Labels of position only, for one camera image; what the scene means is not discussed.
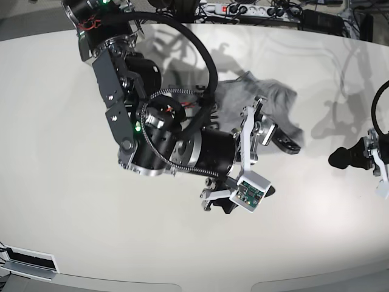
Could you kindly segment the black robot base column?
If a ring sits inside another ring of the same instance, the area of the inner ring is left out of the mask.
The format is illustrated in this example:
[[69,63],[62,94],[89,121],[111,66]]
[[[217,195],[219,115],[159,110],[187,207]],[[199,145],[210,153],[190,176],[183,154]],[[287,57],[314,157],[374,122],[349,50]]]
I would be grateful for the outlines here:
[[198,0],[175,0],[174,6],[179,16],[193,16],[199,5]]

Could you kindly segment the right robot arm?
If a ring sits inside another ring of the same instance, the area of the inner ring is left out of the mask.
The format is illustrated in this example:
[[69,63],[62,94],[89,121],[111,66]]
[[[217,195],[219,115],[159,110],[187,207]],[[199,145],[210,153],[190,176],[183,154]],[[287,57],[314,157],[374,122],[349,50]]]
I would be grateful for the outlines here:
[[[198,1],[152,1],[154,12],[138,12],[131,1],[62,5],[77,31],[80,57],[94,70],[121,167],[145,176],[204,176],[206,211],[218,206],[226,214],[236,207],[253,212],[274,194],[270,181],[252,170],[258,146],[273,142],[290,155],[300,146],[263,113],[263,96],[242,109],[237,125],[220,128],[217,112],[227,96],[216,90],[212,56],[187,27],[198,18]],[[157,64],[135,48],[147,21],[176,29],[194,45],[208,70],[207,85],[162,87]]]

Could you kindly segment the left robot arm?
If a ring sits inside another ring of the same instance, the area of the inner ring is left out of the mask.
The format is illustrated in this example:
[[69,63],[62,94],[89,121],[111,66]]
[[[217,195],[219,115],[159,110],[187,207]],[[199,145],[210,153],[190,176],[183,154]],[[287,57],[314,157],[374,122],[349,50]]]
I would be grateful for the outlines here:
[[341,170],[348,167],[372,169],[374,176],[388,176],[388,133],[380,128],[377,119],[377,106],[387,89],[388,82],[385,82],[373,97],[370,109],[373,127],[368,130],[368,134],[352,147],[339,147],[330,154],[328,158],[330,166]]

